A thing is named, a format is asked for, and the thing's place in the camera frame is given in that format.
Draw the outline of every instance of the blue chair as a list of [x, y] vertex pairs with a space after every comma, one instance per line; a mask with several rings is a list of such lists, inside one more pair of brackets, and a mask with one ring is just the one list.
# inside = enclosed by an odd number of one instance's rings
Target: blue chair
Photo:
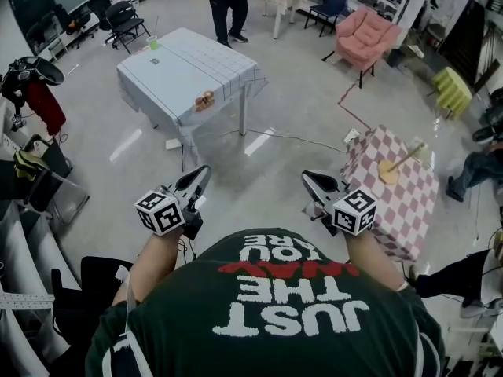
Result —
[[[316, 13], [316, 18], [314, 25], [318, 23], [318, 17], [323, 16], [325, 18], [325, 21], [329, 21], [329, 18], [335, 17], [336, 19], [333, 21], [332, 29], [330, 30], [330, 33], [332, 33], [336, 29], [336, 21], [337, 17], [339, 14], [341, 14], [345, 9], [346, 9], [346, 4], [347, 0], [322, 0], [323, 4], [320, 5], [313, 5], [310, 10], [309, 14], [307, 15], [306, 18], [306, 24], [304, 25], [304, 29], [307, 28], [307, 22], [309, 21], [309, 17], [311, 15], [311, 11], [314, 11]], [[323, 26], [321, 27], [321, 32], [319, 37], [323, 35], [323, 30], [325, 29], [325, 22], [323, 22]]]

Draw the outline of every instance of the yellow chair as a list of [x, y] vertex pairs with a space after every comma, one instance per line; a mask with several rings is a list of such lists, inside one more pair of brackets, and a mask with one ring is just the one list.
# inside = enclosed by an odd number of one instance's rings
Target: yellow chair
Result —
[[446, 67], [432, 79], [436, 87], [437, 106], [449, 111], [449, 117], [458, 119], [470, 105], [472, 93], [463, 79], [452, 68]]

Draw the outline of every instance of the white floor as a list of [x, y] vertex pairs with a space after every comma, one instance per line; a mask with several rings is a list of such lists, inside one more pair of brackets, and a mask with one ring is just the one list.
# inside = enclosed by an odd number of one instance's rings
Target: white floor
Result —
[[[233, 47], [256, 60], [270, 84], [253, 100], [248, 126], [260, 131], [273, 127], [278, 134], [344, 148], [347, 131], [365, 127], [337, 105], [358, 72], [335, 56], [327, 63], [320, 61], [332, 50], [335, 37], [319, 38], [319, 28], [314, 25], [304, 30], [305, 17], [297, 16], [293, 25], [284, 17], [280, 38], [273, 40], [274, 11], [262, 17], [261, 5], [253, 1], [249, 5], [245, 35], [250, 43]], [[159, 16], [158, 36], [187, 27], [215, 37], [208, 0], [148, 0], [138, 13], [152, 33]], [[117, 51], [103, 46], [105, 37], [99, 31], [80, 50], [62, 57], [58, 66], [68, 75], [61, 86], [53, 88], [68, 117], [64, 153], [75, 164], [73, 178], [91, 194], [61, 242], [77, 272], [84, 255], [133, 261], [149, 235], [133, 203], [148, 189], [168, 184], [181, 174], [180, 150], [166, 151], [167, 137], [122, 100], [116, 65], [128, 55], [123, 48]], [[138, 50], [144, 45], [142, 39], [130, 47]], [[436, 123], [431, 109], [434, 97], [426, 97], [429, 87], [404, 72], [378, 62], [376, 77], [367, 75], [363, 89], [353, 88], [343, 106], [371, 127], [383, 123], [404, 141], [420, 136], [435, 150], [442, 191], [419, 261], [420, 268], [431, 273], [487, 247], [487, 240], [499, 227], [499, 217], [489, 182], [474, 188], [463, 204], [446, 198], [446, 177], [457, 173], [467, 153], [476, 149], [469, 138], [471, 131], [463, 122]], [[35, 127], [35, 116], [29, 120]], [[332, 259], [345, 262], [342, 238], [333, 239], [322, 225], [301, 213], [309, 197], [300, 181], [305, 169], [340, 169], [345, 155], [319, 145], [271, 137], [248, 156], [244, 149], [259, 134], [222, 137], [237, 128], [237, 106], [231, 105], [196, 132], [202, 160], [213, 170], [207, 201], [201, 208], [204, 227], [195, 242], [196, 252], [239, 229], [278, 226], [301, 233]], [[125, 141], [134, 142], [121, 151]], [[425, 302], [444, 327], [448, 350], [463, 353], [468, 340], [447, 332], [450, 325], [471, 322], [457, 317], [459, 303], [443, 297]]]

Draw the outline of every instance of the pink armchair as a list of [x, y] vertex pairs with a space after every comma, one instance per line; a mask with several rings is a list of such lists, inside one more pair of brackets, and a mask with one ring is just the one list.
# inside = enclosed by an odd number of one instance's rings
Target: pink armchair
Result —
[[336, 25], [336, 50], [327, 57], [326, 61], [337, 52], [360, 70], [360, 88], [362, 88], [362, 76], [372, 68], [381, 58], [383, 53], [393, 47], [400, 28], [392, 24], [371, 9], [360, 5], [344, 21]]

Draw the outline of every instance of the pink checkered tablecloth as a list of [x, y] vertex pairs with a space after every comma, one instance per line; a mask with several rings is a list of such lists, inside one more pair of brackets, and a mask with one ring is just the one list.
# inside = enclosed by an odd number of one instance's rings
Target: pink checkered tablecloth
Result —
[[433, 218], [439, 190], [436, 176], [409, 158], [399, 167], [398, 183], [385, 185], [379, 179], [377, 164], [382, 159], [397, 163], [407, 151], [382, 125], [355, 138], [347, 148], [349, 160], [343, 177], [351, 187], [364, 185], [378, 198], [373, 230], [377, 241], [390, 257], [416, 261]]

